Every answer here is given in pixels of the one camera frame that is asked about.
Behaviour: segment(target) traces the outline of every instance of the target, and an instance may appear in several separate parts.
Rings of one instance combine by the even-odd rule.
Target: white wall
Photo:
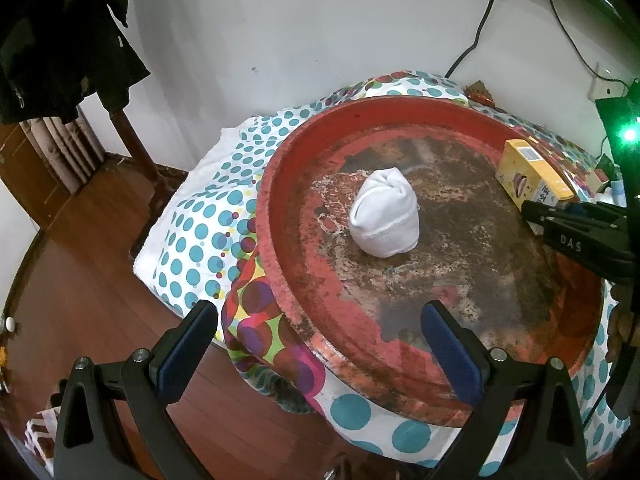
[[[632,43],[583,0],[555,0],[584,57],[640,75]],[[127,113],[156,162],[191,169],[222,126],[405,68],[443,74],[472,43],[487,0],[131,0],[126,36],[152,72]],[[547,0],[497,0],[453,78],[482,79],[503,108],[598,153],[591,75]],[[126,153],[96,97],[82,106]]]
[[[0,180],[0,314],[15,273],[37,232],[29,215]]]

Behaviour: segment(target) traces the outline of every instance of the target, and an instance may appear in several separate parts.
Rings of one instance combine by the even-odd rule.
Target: black jacket
[[[0,36],[0,122],[57,116],[67,123],[94,91],[109,112],[124,108],[129,87],[149,75],[108,9],[126,27],[128,1],[12,4],[14,22]]]

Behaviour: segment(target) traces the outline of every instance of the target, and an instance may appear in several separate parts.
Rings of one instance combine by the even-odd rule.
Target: wooden floor
[[[151,186],[132,167],[108,162],[60,213],[36,249],[10,312],[10,396],[5,425],[19,438],[74,360],[124,359],[178,323],[132,273],[127,253],[146,221]],[[156,478],[126,406],[121,415],[143,469]],[[392,480],[390,460],[345,442],[320,415],[291,415],[254,392],[225,352],[209,347],[182,400],[168,410],[217,480],[321,479],[344,450],[355,478]]]

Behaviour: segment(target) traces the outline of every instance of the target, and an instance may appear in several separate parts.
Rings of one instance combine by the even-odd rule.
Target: human hand
[[[631,286],[614,285],[611,287],[611,297],[618,304],[613,308],[609,316],[607,353],[605,355],[607,363],[612,363],[618,358],[622,343],[628,341],[634,320],[634,315],[630,310],[632,293],[633,287]],[[640,323],[636,326],[629,344],[640,347]]]

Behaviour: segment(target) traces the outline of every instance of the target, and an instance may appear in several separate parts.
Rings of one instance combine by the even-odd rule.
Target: curtain
[[[100,141],[78,109],[78,118],[63,124],[58,117],[20,123],[40,158],[71,194],[86,184],[104,162]]]

